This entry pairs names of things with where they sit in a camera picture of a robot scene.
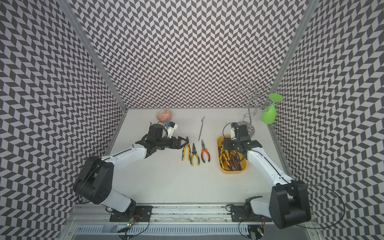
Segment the yellow black pliers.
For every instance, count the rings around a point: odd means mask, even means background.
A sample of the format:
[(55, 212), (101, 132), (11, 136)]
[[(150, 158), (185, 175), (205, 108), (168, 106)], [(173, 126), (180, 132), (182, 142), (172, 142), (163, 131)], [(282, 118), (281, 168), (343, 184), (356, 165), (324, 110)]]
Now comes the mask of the yellow black pliers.
[(191, 158), (190, 143), (186, 143), (185, 146), (183, 147), (182, 161), (189, 161), (190, 158)]
[(191, 156), (190, 156), (190, 163), (191, 163), (191, 166), (193, 167), (194, 166), (194, 159), (197, 160), (197, 166), (200, 165), (200, 158), (197, 154), (197, 150), (196, 150), (196, 146), (195, 144), (192, 145), (192, 151), (191, 151)]

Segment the orange long nose pliers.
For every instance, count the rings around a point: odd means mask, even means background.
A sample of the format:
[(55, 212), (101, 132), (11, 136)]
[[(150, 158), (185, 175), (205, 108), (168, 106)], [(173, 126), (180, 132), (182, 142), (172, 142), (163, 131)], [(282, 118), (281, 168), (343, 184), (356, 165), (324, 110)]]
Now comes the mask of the orange long nose pliers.
[(211, 156), (203, 140), (201, 140), (201, 144), (202, 144), (202, 153), (201, 153), (202, 161), (203, 163), (205, 163), (206, 161), (210, 162)]

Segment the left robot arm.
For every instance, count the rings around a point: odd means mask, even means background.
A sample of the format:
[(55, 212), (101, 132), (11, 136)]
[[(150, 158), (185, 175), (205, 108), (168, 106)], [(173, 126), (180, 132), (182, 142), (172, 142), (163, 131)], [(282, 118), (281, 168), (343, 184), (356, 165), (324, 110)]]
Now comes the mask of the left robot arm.
[(119, 213), (133, 214), (136, 202), (113, 188), (114, 175), (128, 165), (148, 158), (157, 150), (185, 147), (189, 138), (174, 137), (175, 129), (153, 124), (148, 133), (127, 150), (104, 157), (89, 157), (73, 185), (75, 194)]

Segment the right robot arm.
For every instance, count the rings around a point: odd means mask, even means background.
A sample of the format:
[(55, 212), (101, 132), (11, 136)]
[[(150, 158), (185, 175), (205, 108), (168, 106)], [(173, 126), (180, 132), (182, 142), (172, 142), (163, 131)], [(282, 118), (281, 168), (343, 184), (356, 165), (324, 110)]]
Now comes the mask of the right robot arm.
[(223, 149), (242, 154), (259, 170), (271, 188), (267, 198), (257, 196), (246, 199), (246, 208), (251, 214), (271, 219), (279, 229), (311, 220), (308, 187), (281, 170), (269, 158), (263, 146), (251, 139), (246, 125), (231, 123), (231, 136), (224, 137)]

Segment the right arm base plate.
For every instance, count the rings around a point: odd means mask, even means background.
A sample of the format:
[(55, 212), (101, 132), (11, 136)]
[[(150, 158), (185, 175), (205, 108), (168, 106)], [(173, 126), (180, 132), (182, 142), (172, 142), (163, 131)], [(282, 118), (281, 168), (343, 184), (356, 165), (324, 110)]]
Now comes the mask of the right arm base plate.
[[(259, 203), (261, 200), (262, 203), (262, 213), (267, 215), (256, 214), (253, 207), (256, 206), (256, 203)], [(225, 209), (230, 213), (232, 222), (239, 223), (241, 221), (248, 222), (261, 222), (265, 220), (267, 223), (272, 223), (272, 219), (269, 218), (268, 212), (269, 202), (263, 198), (263, 196), (253, 196), (247, 198), (243, 205), (234, 205), (229, 204), (225, 206)]]

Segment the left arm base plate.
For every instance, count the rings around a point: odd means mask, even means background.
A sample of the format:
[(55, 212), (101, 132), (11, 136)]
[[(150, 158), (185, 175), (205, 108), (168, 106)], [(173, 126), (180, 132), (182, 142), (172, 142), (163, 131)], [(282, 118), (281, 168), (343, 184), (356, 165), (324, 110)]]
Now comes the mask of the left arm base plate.
[(150, 205), (139, 205), (133, 207), (129, 207), (125, 212), (121, 213), (116, 210), (113, 210), (110, 216), (110, 222), (128, 222), (130, 219), (138, 216), (136, 222), (149, 222), (150, 217), (152, 215), (153, 206)]

